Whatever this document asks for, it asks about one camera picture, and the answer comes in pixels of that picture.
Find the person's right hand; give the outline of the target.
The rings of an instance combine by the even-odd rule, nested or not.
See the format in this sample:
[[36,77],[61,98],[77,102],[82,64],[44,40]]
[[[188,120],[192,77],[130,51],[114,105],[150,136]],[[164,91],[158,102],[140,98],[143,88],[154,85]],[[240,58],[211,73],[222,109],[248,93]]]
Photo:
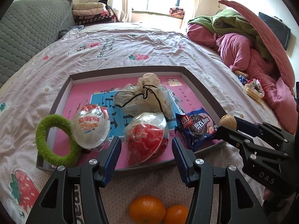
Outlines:
[[274,193],[271,190],[265,188],[264,194],[263,194],[263,199],[265,201],[271,201],[273,196],[274,196]]

